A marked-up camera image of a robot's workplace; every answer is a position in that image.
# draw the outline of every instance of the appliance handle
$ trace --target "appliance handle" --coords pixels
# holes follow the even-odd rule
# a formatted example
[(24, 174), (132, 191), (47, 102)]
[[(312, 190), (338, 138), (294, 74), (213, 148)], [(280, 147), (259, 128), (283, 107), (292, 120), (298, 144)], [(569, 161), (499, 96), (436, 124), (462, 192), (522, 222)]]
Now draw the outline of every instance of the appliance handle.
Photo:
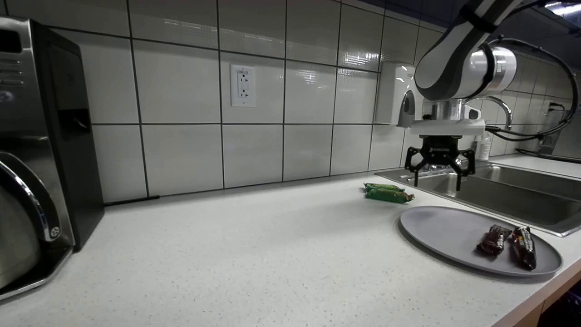
[(39, 239), (50, 242), (60, 236), (59, 215), (42, 181), (18, 157), (2, 151), (0, 186), (19, 200), (32, 220)]

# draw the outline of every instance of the coffee maker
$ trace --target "coffee maker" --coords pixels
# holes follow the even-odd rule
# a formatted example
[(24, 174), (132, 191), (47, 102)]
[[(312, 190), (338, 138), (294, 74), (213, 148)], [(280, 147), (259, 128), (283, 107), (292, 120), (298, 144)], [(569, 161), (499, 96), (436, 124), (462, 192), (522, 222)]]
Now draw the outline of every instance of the coffee maker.
[(81, 52), (0, 16), (0, 300), (49, 281), (103, 216)]

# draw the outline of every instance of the soap bottle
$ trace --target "soap bottle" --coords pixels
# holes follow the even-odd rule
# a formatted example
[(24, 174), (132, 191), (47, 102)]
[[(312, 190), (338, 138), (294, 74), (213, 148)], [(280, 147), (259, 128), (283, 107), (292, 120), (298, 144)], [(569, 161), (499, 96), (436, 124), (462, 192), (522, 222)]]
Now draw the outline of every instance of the soap bottle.
[(492, 148), (492, 135), (487, 131), (476, 137), (476, 160), (488, 161)]

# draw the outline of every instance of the white countertop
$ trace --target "white countertop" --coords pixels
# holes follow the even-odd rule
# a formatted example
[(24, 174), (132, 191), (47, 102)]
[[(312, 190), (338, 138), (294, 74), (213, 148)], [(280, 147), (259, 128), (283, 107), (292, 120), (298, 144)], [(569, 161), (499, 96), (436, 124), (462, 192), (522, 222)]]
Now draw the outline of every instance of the white countertop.
[(551, 280), (442, 261), (402, 236), (399, 215), (470, 208), (418, 190), (406, 205), (368, 200), (364, 182), (393, 182), (367, 175), (108, 208), (53, 281), (0, 305), (0, 325), (512, 326), (579, 270), (581, 233), (537, 233), (564, 259)]

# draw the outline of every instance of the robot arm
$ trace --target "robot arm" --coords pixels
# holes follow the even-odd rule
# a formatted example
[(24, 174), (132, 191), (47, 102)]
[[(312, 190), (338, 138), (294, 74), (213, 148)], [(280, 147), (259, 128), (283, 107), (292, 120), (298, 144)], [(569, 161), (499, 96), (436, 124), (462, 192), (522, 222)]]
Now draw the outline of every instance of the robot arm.
[[(422, 57), (415, 70), (415, 83), (424, 96), (424, 108), (432, 114), (429, 120), (415, 121), (411, 133), (422, 138), (422, 148), (410, 147), (405, 168), (415, 173), (425, 165), (449, 165), (462, 176), (475, 172), (474, 150), (459, 150), (458, 140), (464, 135), (480, 135), (485, 131), (482, 119), (470, 119), (465, 99), (483, 97), (503, 91), (514, 78), (515, 55), (501, 47), (483, 43), (521, 0), (471, 0), (461, 10), (452, 26)], [(422, 156), (412, 165), (411, 157)], [(463, 169), (456, 163), (459, 155), (468, 159)]]

